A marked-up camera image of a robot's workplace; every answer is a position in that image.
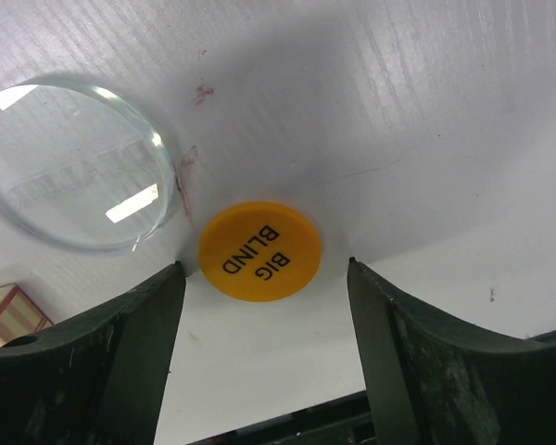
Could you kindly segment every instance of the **striped wooden block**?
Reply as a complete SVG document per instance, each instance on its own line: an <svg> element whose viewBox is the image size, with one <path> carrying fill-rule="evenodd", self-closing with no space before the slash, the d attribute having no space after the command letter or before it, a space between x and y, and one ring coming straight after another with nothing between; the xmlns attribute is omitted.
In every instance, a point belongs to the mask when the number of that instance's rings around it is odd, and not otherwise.
<svg viewBox="0 0 556 445"><path fill-rule="evenodd" d="M51 325L17 285L0 287L0 347Z"/></svg>

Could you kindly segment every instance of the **red mark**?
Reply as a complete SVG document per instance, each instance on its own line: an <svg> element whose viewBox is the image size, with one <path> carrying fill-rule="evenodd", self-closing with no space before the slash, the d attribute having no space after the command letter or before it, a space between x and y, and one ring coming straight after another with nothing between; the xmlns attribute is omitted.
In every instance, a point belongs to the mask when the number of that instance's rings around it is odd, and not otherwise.
<svg viewBox="0 0 556 445"><path fill-rule="evenodd" d="M194 223L194 218L192 214L192 206L190 204L189 196L187 195L186 183L189 179L189 173L192 170L192 165L196 162L197 148L192 146L189 152L181 158L179 163L175 165L175 185L177 186L177 191L182 199L183 211L187 217L187 221L192 226L194 234L196 233L196 224Z"/></svg>
<svg viewBox="0 0 556 445"><path fill-rule="evenodd" d="M200 105L202 102L204 102L204 100L206 100L207 95L213 95L213 94L214 94L214 88L212 88L209 85L206 85L205 83L201 83L196 88L196 97L192 100L192 102L194 102L196 105Z"/></svg>

